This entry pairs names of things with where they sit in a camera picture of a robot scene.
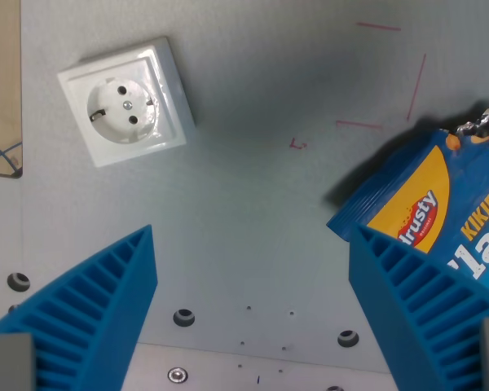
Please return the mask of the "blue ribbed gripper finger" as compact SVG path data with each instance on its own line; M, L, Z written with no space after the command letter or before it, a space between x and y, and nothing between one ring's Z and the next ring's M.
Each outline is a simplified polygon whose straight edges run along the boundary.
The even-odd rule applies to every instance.
M399 390L482 390L489 289L379 231L350 236L349 281Z
M152 228L107 246L0 319L27 333L37 390L120 390L157 287Z

